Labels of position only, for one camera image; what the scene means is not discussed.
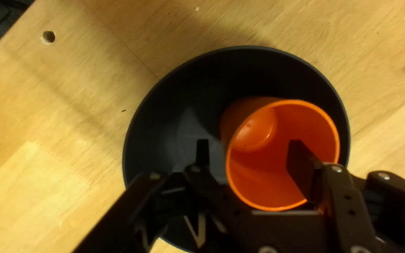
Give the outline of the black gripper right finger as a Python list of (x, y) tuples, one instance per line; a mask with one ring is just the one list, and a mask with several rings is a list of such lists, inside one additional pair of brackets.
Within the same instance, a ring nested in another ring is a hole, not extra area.
[(285, 168), (327, 221), (338, 253), (405, 253), (405, 178), (374, 169), (365, 178), (319, 160), (300, 140), (288, 143)]

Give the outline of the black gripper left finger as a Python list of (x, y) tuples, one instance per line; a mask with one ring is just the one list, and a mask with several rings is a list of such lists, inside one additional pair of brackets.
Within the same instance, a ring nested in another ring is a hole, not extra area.
[(237, 245), (208, 202), (222, 186), (208, 171), (206, 139), (182, 171), (137, 175), (73, 253), (149, 253), (158, 237), (180, 240), (194, 253), (227, 253)]

